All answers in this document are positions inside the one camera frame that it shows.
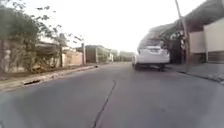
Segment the car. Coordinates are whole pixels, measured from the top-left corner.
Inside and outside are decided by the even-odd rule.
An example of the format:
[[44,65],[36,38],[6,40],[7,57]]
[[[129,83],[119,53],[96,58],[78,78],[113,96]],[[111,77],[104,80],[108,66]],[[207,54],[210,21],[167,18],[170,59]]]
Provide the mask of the car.
[[170,54],[161,39],[148,39],[140,43],[138,53],[132,59],[132,66],[138,69],[142,65],[157,66],[163,71],[165,64],[169,63]]

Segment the license plate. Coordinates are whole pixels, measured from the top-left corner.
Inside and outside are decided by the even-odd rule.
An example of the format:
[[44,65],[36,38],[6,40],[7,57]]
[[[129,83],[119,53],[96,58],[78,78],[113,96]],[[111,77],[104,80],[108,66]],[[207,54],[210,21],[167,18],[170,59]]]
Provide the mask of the license plate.
[[150,49],[150,52],[158,52],[159,50],[158,49]]

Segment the street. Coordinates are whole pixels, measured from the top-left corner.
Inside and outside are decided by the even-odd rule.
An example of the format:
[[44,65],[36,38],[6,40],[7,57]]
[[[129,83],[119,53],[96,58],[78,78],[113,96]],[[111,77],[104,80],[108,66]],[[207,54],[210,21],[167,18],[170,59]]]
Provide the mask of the street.
[[223,128],[224,87],[174,71],[103,65],[0,93],[2,128]]

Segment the sidewalk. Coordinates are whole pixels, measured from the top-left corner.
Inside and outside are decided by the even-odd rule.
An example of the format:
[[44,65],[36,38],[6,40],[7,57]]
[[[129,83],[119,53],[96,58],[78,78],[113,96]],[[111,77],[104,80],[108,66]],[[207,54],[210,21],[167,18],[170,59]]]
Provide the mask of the sidewalk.
[[191,65],[188,72],[186,72],[186,65],[168,65],[167,67],[181,73],[213,80],[224,84],[224,64],[205,63]]
[[8,80],[0,81],[0,91],[12,90],[15,88],[28,86],[33,83],[49,81],[72,72],[84,71],[92,68],[95,68],[95,66],[82,66],[74,69],[65,69],[54,72],[30,75],[28,77],[11,78]]

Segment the car rear bumper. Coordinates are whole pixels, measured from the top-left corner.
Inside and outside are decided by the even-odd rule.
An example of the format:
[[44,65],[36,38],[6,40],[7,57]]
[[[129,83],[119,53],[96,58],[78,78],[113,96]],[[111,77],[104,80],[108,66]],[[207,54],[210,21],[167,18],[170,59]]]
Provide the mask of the car rear bumper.
[[170,62],[170,56],[157,56],[157,55],[150,55],[150,56],[143,56],[143,55],[136,55],[134,58],[134,63],[139,64],[167,64]]

